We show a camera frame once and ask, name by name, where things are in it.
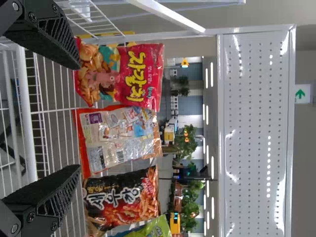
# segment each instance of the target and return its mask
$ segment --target yellow sign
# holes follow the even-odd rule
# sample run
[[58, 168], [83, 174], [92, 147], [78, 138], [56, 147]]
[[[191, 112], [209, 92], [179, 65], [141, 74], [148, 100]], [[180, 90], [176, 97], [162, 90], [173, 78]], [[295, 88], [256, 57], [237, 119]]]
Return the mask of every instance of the yellow sign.
[[[124, 35], [134, 35], [135, 32], [134, 31], [123, 31], [122, 32]], [[94, 34], [97, 37], [101, 37], [101, 36], [120, 36], [120, 32], [112, 32], [112, 33], [101, 33], [101, 34]], [[89, 39], [92, 38], [92, 35], [86, 34], [86, 35], [76, 35], [76, 37], [80, 38], [80, 39]], [[127, 47], [131, 47], [136, 45], [137, 43], [135, 42], [129, 42], [126, 44]], [[117, 47], [119, 44], [118, 43], [111, 43], [111, 44], [107, 44], [108, 47], [112, 47], [115, 48]]]

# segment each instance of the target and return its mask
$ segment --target snack package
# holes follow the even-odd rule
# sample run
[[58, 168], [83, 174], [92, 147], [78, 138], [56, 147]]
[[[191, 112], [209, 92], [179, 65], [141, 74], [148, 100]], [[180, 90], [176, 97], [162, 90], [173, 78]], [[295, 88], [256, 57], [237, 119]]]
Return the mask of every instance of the snack package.
[[159, 216], [158, 171], [155, 166], [83, 182], [88, 236]]
[[151, 110], [122, 105], [77, 109], [76, 121], [84, 178], [132, 159], [162, 156], [157, 117]]
[[76, 41], [81, 59], [76, 92], [90, 107], [103, 99], [159, 111], [163, 44], [112, 48]]
[[171, 231], [165, 215], [153, 219], [148, 224], [117, 233], [112, 237], [171, 237]]
[[163, 76], [163, 44], [118, 47], [120, 77], [114, 97], [127, 105], [159, 112]]

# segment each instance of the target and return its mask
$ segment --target ceiling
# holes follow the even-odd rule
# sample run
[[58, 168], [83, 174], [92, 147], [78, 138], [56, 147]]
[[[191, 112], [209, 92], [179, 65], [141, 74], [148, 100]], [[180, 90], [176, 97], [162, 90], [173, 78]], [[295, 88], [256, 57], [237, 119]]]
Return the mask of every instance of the ceiling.
[[[164, 4], [170, 8], [196, 4]], [[99, 5], [111, 19], [122, 15], [144, 13], [130, 4]], [[271, 24], [297, 24], [297, 49], [316, 50], [315, 0], [247, 0], [246, 5], [187, 10], [180, 13], [205, 28], [240, 27]], [[155, 15], [113, 20], [122, 31], [151, 33], [178, 31], [182, 28]]]

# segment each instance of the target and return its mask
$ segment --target fluorescent light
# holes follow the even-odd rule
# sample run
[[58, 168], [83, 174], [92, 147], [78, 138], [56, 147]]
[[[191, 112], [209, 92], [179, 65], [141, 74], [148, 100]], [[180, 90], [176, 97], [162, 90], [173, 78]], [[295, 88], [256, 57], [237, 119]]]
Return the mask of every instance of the fluorescent light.
[[214, 156], [211, 158], [211, 178], [214, 179]]
[[214, 197], [212, 197], [212, 219], [215, 218], [215, 204], [214, 204]]
[[213, 63], [211, 63], [211, 87], [213, 87]]
[[206, 195], [204, 194], [204, 210], [206, 210]]
[[205, 137], [203, 137], [203, 154], [205, 154]]
[[205, 104], [203, 104], [203, 121], [205, 120]]
[[206, 182], [206, 194], [209, 197], [209, 181]]
[[209, 163], [209, 158], [208, 158], [208, 145], [206, 146], [206, 164]]
[[208, 125], [208, 105], [206, 106], [206, 125]]
[[205, 68], [205, 88], [208, 89], [208, 69]]
[[207, 212], [207, 229], [209, 229], [209, 211]]

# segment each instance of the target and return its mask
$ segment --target green arrow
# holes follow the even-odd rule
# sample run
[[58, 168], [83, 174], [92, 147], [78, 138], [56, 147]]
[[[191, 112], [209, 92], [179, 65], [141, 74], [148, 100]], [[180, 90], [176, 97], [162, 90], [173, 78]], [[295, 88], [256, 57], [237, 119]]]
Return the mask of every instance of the green arrow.
[[298, 96], [299, 99], [302, 99], [302, 95], [305, 96], [304, 91], [302, 91], [302, 89], [299, 89], [296, 94], [295, 97]]

